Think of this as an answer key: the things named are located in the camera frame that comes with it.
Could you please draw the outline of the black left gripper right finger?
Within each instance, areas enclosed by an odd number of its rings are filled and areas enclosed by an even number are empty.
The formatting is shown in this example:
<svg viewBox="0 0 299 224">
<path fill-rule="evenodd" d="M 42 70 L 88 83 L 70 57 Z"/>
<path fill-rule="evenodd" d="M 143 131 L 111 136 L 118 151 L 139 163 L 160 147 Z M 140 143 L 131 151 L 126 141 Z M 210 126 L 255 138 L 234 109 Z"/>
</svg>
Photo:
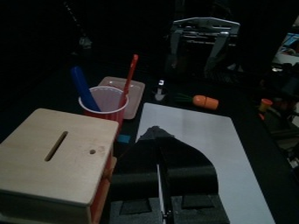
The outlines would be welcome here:
<svg viewBox="0 0 299 224">
<path fill-rule="evenodd" d="M 166 223 L 230 224 L 211 161 L 163 129 L 155 131 L 155 146 Z"/>
</svg>

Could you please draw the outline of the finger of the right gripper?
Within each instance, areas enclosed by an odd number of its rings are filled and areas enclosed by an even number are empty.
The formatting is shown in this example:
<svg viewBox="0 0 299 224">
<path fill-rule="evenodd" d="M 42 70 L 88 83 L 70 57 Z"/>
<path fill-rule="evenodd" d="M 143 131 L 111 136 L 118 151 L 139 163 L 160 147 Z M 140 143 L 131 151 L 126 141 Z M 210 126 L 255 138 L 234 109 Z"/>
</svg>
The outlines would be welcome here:
<svg viewBox="0 0 299 224">
<path fill-rule="evenodd" d="M 170 52 L 170 56 L 168 56 L 168 64 L 171 69 L 176 68 L 178 65 L 178 51 L 179 51 L 179 44 L 180 44 L 180 38 L 183 35 L 183 30 L 178 29 L 172 32 L 171 35 L 171 52 Z"/>
<path fill-rule="evenodd" d="M 215 70 L 215 67 L 222 58 L 222 54 L 226 52 L 228 40 L 230 40 L 230 33 L 227 31 L 222 31 L 219 33 L 219 36 L 216 37 L 214 47 L 210 52 L 210 57 L 206 62 L 206 67 L 204 67 L 204 76 L 206 77 L 208 77 Z"/>
</svg>

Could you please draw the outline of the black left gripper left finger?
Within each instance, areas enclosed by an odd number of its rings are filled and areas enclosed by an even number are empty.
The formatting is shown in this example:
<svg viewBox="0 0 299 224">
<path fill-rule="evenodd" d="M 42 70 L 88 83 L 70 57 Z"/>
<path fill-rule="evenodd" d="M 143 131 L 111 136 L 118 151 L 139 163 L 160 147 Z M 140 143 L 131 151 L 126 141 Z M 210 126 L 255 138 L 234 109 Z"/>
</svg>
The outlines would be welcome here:
<svg viewBox="0 0 299 224">
<path fill-rule="evenodd" d="M 162 224 L 155 131 L 119 158 L 112 176 L 110 224 Z"/>
</svg>

